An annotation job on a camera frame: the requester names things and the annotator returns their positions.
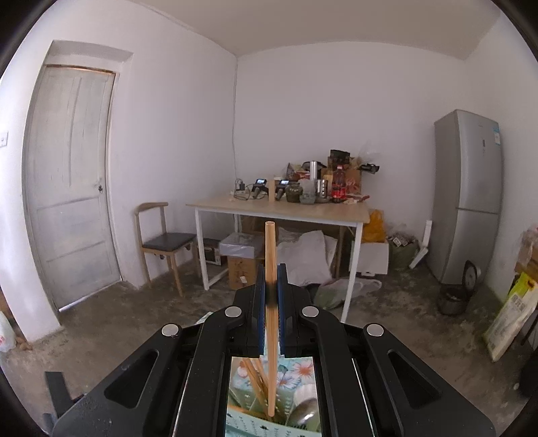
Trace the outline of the wooden chair black seat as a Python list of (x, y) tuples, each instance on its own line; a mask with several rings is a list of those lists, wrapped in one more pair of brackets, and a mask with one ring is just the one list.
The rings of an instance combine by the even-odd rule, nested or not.
[[(198, 276), (201, 276), (200, 261), (198, 256), (200, 255), (199, 244), (197, 242), (197, 236), (192, 233), (183, 232), (169, 232), (167, 230), (165, 207), (168, 207), (168, 202), (145, 202), (134, 209), (134, 221), (136, 228), (136, 237), (139, 244), (139, 250), (141, 253), (142, 271), (144, 273), (145, 283), (151, 286), (151, 277), (146, 261), (146, 255), (159, 256), (161, 259), (165, 259), (168, 264), (169, 271), (173, 274), (176, 289), (181, 297), (184, 296), (182, 288), (182, 282), (180, 279), (179, 268), (176, 261), (176, 253), (187, 248), (192, 251), (192, 257), (194, 260), (195, 271)], [(147, 212), (153, 209), (160, 211), (160, 235), (144, 241), (142, 238), (141, 227), (141, 213)]]

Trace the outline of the white plastic bag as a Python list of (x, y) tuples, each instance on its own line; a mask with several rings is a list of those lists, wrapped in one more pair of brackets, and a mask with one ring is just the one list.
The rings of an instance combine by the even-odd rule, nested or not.
[[(320, 286), (315, 292), (314, 305), (324, 310), (333, 310), (343, 306), (347, 297), (348, 279), (338, 279), (330, 284)], [(351, 298), (380, 290), (382, 282), (377, 279), (356, 278)]]

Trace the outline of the wooden chopstick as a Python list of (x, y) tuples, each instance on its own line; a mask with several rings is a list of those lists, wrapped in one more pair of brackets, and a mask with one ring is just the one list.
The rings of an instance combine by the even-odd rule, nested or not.
[(268, 399), (267, 388), (264, 384), (262, 375), (258, 373), (255, 364), (250, 358), (243, 358), (242, 363), (246, 368), (249, 381), (253, 387), (255, 397), (262, 407), (262, 411), (266, 417), (268, 417)]
[(278, 303), (277, 303), (277, 256), (276, 229), (274, 221), (265, 223), (265, 320), (268, 359), (268, 416), (274, 417), (276, 403), (276, 379), (278, 360)]

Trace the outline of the rice bag yellow green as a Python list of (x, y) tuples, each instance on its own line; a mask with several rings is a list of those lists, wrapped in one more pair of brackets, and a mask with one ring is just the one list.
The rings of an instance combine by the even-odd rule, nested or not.
[(498, 361), (537, 307), (537, 282), (522, 272), (483, 338), (492, 362)]

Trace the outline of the metal cup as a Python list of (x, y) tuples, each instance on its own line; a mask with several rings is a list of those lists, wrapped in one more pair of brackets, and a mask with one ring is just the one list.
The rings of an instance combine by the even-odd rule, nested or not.
[(315, 182), (315, 201), (318, 203), (329, 201), (328, 181), (323, 178)]

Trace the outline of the mint green utensil basket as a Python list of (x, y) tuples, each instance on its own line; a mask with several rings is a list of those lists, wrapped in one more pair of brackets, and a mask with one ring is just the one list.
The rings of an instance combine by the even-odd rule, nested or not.
[(313, 359), (279, 357), (271, 381), (268, 357), (232, 358), (224, 434), (320, 436)]

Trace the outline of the white sack under desk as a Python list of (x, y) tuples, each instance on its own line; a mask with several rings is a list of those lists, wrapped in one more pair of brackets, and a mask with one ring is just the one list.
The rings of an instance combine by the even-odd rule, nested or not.
[(321, 230), (300, 233), (279, 228), (276, 249), (277, 261), (285, 264), (289, 283), (305, 287), (332, 281), (337, 240)]

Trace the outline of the black rice cooker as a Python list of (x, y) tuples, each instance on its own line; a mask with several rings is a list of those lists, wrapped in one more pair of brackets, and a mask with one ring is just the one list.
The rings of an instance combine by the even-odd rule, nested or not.
[(482, 271), (472, 262), (467, 261), (464, 265), (461, 284), (440, 288), (437, 299), (438, 312), (450, 317), (464, 314), (481, 283), (481, 276)]

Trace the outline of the white wooden door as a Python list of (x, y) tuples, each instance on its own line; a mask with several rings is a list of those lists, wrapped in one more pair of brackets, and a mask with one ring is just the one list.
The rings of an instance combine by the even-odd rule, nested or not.
[(120, 278), (106, 163), (113, 73), (45, 67), (27, 126), (27, 213), (46, 290), (62, 310)]

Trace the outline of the white cardboard box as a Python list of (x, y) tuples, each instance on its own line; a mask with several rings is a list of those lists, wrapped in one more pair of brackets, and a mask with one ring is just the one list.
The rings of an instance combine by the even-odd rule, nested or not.
[(362, 242), (356, 273), (361, 276), (388, 274), (388, 242)]

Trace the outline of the yellow plastic bag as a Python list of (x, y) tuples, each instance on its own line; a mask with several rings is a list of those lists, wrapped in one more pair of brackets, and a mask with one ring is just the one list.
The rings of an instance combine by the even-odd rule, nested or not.
[(363, 243), (384, 243), (386, 232), (384, 227), (384, 215), (379, 209), (372, 209), (369, 213), (369, 223), (363, 226)]

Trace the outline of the brown cardboard box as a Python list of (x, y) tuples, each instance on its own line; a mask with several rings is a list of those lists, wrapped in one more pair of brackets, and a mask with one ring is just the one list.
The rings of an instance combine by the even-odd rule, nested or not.
[(228, 257), (229, 287), (242, 289), (255, 284), (257, 260), (245, 257)]

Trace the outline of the silver refrigerator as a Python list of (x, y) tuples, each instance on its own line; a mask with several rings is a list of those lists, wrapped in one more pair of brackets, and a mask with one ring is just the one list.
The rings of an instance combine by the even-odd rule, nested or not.
[(492, 259), (502, 209), (499, 124), (456, 109), (434, 123), (435, 184), (427, 263), (445, 285), (473, 292)]

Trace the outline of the cola bottle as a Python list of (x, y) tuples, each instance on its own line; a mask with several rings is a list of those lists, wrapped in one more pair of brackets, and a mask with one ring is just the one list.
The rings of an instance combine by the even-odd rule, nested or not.
[(342, 165), (333, 172), (331, 196), (334, 203), (343, 203), (347, 199), (346, 172)]

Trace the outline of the floral blue tablecloth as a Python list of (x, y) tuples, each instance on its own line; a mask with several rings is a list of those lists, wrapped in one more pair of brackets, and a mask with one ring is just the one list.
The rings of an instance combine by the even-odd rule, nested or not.
[[(277, 367), (277, 389), (294, 391), (305, 384), (315, 382), (315, 367), (311, 357), (288, 359), (281, 357)], [(247, 390), (251, 388), (246, 366), (242, 358), (233, 358), (231, 373), (231, 386), (233, 388)]]

